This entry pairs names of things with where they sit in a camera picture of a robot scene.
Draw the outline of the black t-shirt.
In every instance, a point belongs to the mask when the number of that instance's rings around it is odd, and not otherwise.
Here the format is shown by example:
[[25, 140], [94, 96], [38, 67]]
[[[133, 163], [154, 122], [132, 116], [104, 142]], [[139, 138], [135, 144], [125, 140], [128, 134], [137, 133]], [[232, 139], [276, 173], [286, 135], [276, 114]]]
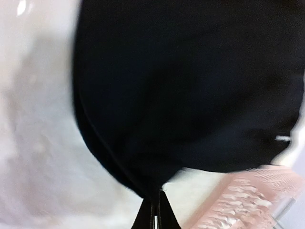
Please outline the black t-shirt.
[[268, 165], [304, 93], [302, 0], [84, 0], [72, 94], [89, 151], [157, 199], [183, 168]]

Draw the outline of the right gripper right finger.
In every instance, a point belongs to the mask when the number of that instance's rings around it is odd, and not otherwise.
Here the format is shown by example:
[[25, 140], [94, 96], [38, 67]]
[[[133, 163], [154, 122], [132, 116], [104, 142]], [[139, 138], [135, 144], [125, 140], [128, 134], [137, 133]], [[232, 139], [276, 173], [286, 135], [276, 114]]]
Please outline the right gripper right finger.
[[160, 191], [159, 193], [156, 214], [158, 229], [181, 229], [164, 191]]

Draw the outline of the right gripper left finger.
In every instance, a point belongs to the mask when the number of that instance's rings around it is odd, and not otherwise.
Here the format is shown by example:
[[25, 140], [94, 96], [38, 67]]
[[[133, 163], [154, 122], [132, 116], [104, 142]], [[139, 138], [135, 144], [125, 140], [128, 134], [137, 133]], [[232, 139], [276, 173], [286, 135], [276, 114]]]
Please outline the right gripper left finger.
[[149, 199], [143, 199], [138, 214], [133, 223], [133, 229], [154, 229], [155, 209]]

